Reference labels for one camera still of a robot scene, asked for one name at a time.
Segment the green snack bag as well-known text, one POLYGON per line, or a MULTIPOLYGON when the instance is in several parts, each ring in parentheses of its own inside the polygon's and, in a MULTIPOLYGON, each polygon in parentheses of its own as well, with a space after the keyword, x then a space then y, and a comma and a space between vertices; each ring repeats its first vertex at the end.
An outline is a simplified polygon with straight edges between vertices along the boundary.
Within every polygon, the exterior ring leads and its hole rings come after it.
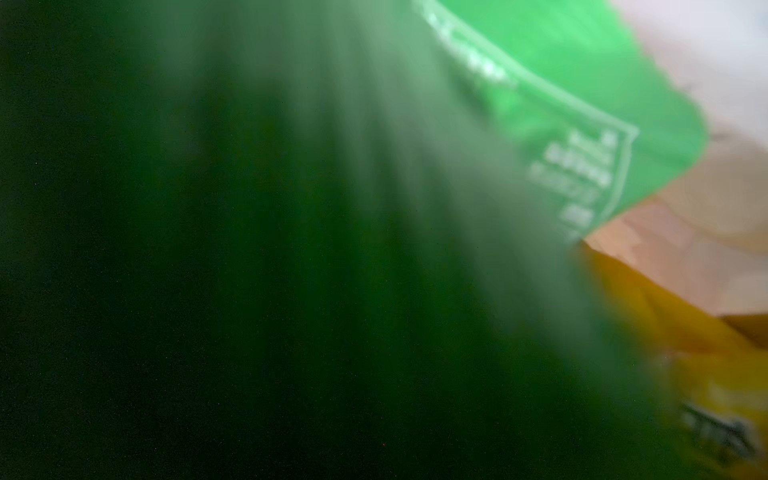
POLYGON ((1 5, 5 479, 691 479, 408 1, 1 5))

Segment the white cartoon paper gift bag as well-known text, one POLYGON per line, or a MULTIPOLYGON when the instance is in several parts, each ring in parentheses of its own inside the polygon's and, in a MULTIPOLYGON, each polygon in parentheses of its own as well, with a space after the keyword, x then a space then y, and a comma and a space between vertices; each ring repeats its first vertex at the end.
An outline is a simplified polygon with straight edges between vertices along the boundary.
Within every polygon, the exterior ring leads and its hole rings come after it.
POLYGON ((620 1, 617 9, 707 120, 684 176, 588 238, 713 315, 767 309, 767 5, 620 1))

